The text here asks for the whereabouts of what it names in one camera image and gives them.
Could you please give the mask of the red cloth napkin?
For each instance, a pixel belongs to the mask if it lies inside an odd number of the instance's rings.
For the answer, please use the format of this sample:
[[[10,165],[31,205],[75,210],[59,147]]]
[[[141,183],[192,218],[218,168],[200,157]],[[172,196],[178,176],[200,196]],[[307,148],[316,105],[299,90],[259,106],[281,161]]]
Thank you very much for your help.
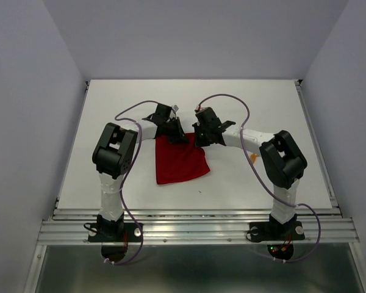
[[[202,177],[210,172],[205,151],[195,146],[195,133],[186,134],[188,143],[172,144],[166,136],[155,142],[156,183],[174,184]]]

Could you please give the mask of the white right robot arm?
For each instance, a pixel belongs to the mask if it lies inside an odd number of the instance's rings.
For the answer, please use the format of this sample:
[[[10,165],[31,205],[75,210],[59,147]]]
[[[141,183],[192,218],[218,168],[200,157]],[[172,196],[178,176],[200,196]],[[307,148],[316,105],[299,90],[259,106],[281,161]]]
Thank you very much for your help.
[[[208,147],[220,144],[243,150],[250,167],[264,189],[273,197],[268,224],[269,233],[275,238],[282,238],[290,232],[289,221],[295,216],[296,189],[299,180],[307,168],[307,160],[287,131],[276,134],[253,131],[238,126],[233,121],[221,122],[214,110],[205,107],[196,111],[195,145]],[[262,158],[267,178],[273,184],[270,190],[254,168],[249,153]]]

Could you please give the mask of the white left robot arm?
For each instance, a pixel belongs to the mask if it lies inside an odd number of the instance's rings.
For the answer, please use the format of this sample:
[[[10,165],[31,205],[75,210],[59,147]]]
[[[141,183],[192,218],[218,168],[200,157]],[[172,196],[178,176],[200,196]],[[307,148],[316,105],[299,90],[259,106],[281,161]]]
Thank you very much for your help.
[[[123,235],[124,205],[123,183],[130,172],[144,140],[165,136],[170,143],[188,143],[179,117],[178,107],[158,103],[154,113],[135,120],[118,114],[115,121],[128,125],[108,123],[92,154],[101,182],[101,207],[97,223],[102,225],[102,233],[112,241]]]

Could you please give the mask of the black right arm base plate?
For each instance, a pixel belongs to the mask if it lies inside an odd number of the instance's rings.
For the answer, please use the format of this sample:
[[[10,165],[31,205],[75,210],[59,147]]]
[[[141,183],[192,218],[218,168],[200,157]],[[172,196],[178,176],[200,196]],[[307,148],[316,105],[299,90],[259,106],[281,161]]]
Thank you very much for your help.
[[[305,240],[302,223],[299,221],[283,225],[278,222],[251,222],[245,236],[254,243],[284,241],[290,237],[292,241]]]

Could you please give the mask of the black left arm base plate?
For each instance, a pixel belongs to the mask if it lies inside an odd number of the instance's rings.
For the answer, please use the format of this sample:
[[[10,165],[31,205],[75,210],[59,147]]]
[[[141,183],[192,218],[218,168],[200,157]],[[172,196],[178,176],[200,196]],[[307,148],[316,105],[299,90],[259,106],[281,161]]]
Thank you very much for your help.
[[[140,243],[143,240],[140,228],[132,222],[123,223],[116,231],[103,232],[95,223],[85,223],[83,227],[88,231],[88,241],[91,243]]]

